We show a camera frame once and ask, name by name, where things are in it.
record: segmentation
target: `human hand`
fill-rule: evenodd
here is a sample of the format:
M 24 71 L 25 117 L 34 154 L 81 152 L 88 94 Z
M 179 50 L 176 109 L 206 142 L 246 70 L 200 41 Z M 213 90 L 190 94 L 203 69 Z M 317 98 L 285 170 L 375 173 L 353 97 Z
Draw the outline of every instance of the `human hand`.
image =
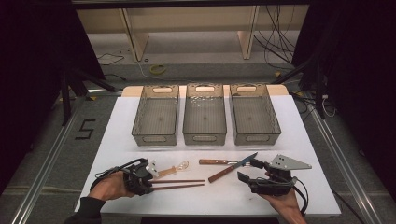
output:
M 90 192 L 88 197 L 102 201 L 115 200 L 120 197 L 134 197 L 134 193 L 125 188 L 123 172 L 118 171 L 102 179 Z
M 297 198 L 294 189 L 291 189 L 288 194 L 281 196 L 272 196 L 259 194 L 262 198 L 267 200 L 271 206 L 288 221 L 290 224 L 306 223 L 301 215 L 300 208 L 297 203 Z

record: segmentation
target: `gray carpet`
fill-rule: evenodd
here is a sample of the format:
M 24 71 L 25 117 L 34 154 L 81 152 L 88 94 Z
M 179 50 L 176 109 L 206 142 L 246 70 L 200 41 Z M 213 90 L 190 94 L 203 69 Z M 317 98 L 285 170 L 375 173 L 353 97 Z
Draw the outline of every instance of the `gray carpet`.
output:
M 149 64 L 142 65 L 143 70 L 149 76 Z M 234 82 L 271 82 L 275 79 L 275 69 L 263 64 L 168 64 L 163 79 L 188 79 L 194 81 L 218 81 L 223 84 Z M 105 74 L 116 74 L 127 78 L 126 81 L 118 77 L 107 76 L 107 82 L 123 88 L 131 85 L 144 85 L 149 83 L 164 83 L 165 81 L 143 77 L 137 65 L 112 65 L 103 66 Z M 187 80 L 174 80 L 170 83 L 186 84 Z M 288 81 L 285 85 L 290 91 L 298 89 L 297 82 Z M 89 88 L 97 88 L 96 85 L 87 82 Z M 43 188 L 35 207 L 29 216 L 28 223 L 62 223 L 72 215 L 78 201 L 80 191 L 85 183 L 88 172 L 91 169 L 96 151 L 105 132 L 112 108 L 117 100 L 116 96 L 98 96 L 94 101 L 85 101 L 77 114 L 77 119 L 67 136 L 64 147 L 56 161 L 49 178 Z M 304 105 L 296 101 L 300 111 L 304 111 Z M 309 111 L 301 117 L 309 138 L 317 153 L 322 169 L 329 181 L 330 186 L 337 191 L 362 217 L 358 205 L 353 198 L 346 181 L 339 171 L 332 153 L 329 151 L 318 126 Z M 85 127 L 92 128 L 90 139 L 78 140 L 86 137 L 87 133 L 79 131 L 84 119 L 94 119 L 86 122 Z M 41 134 L 35 141 L 34 150 L 27 154 L 20 169 L 16 172 L 8 188 L 0 197 L 0 223 L 10 223 L 18 208 L 23 195 L 27 191 L 41 164 L 44 160 L 63 121 L 62 103 L 56 102 L 47 122 L 43 126 Z M 332 133 L 340 144 L 347 159 L 352 164 L 354 172 L 369 194 L 375 209 L 385 223 L 396 223 L 396 205 L 390 198 L 385 188 L 381 185 L 375 172 L 367 160 L 359 153 L 356 143 L 341 118 L 326 117 Z M 347 206 L 338 198 L 337 202 L 342 210 L 339 217 L 307 217 L 308 223 L 359 223 Z M 104 215 L 103 223 L 140 223 L 140 217 L 119 217 Z

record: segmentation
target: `person's left hand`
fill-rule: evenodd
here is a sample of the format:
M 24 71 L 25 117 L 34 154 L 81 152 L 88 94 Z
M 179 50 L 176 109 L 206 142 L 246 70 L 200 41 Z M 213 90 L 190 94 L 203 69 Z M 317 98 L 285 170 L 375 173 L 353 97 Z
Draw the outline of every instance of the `person's left hand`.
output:
M 123 172 L 118 171 L 101 180 L 90 192 L 88 197 L 102 201 L 115 200 L 120 197 L 134 197 L 134 193 L 125 188 Z

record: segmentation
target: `white table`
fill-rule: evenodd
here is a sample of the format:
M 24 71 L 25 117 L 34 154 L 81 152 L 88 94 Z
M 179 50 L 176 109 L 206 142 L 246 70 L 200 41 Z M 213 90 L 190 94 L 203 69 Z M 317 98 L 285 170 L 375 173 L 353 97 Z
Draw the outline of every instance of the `white table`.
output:
M 124 214 L 144 217 L 276 217 L 277 212 L 257 194 L 250 192 L 247 184 L 237 179 L 236 171 L 253 177 L 264 177 L 258 168 L 237 168 L 219 180 L 209 183 L 207 179 L 225 168 L 222 165 L 199 165 L 199 159 L 227 159 L 240 161 L 254 152 L 256 159 L 271 161 L 282 154 L 311 164 L 310 170 L 291 171 L 304 182 L 309 193 L 308 216 L 338 216 L 341 211 L 320 167 L 300 115 L 291 96 L 271 96 L 282 134 L 274 146 L 237 147 L 233 143 L 228 97 L 225 97 L 227 135 L 224 146 L 197 147 L 184 144 L 182 125 L 185 98 L 180 95 L 178 137 L 175 147 L 139 147 L 131 135 L 138 97 L 120 97 L 113 109 L 105 135 L 93 162 L 81 197 L 88 195 L 94 175 L 123 165 L 128 161 L 146 158 L 156 161 L 157 170 L 164 170 L 187 160 L 188 170 L 168 175 L 163 179 L 206 179 L 203 187 L 154 191 L 148 195 L 121 198 L 110 201 L 102 213 Z M 302 192 L 301 184 L 296 185 Z M 303 200 L 297 196 L 300 207 Z

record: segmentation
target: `floor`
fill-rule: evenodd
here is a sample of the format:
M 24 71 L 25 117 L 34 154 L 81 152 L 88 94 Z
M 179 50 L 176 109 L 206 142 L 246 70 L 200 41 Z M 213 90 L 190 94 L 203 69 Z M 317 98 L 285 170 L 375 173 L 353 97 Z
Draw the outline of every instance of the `floor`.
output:
M 255 35 L 262 40 L 261 34 Z M 287 37 L 295 43 L 298 32 L 289 31 Z M 257 40 L 250 59 L 243 60 L 235 32 L 151 34 L 140 63 L 134 62 L 126 35 L 89 35 L 89 38 L 106 81 L 120 88 L 172 81 L 186 83 L 207 77 L 225 84 L 242 80 L 271 82 L 291 68 L 276 55 L 264 52 Z M 276 52 L 290 57 L 289 53 Z M 166 73 L 151 74 L 149 67 L 153 64 L 163 64 Z M 300 77 L 284 83 L 289 92 L 300 93 Z M 72 101 L 75 116 L 68 125 L 61 125 L 62 102 L 55 102 L 34 142 L 34 150 L 26 155 L 0 197 L 0 223 L 62 223 L 73 214 L 112 107 L 120 95 L 101 91 L 92 83 L 86 85 L 91 90 L 91 98 Z M 309 98 L 312 94 L 302 92 L 303 97 Z M 339 217 L 307 217 L 308 223 L 361 223 L 359 218 L 364 223 L 396 223 L 395 202 L 360 154 L 340 116 L 333 115 L 333 108 L 329 106 L 325 120 L 319 119 L 310 104 L 301 100 L 295 100 L 295 104 L 342 211 Z M 94 131 L 88 140 L 78 140 L 86 136 L 79 131 L 84 120 L 84 127 Z M 29 197 L 32 192 L 36 192 L 35 196 Z M 13 222 L 14 218 L 24 222 Z M 141 217 L 104 215 L 103 223 L 138 224 L 140 220 Z

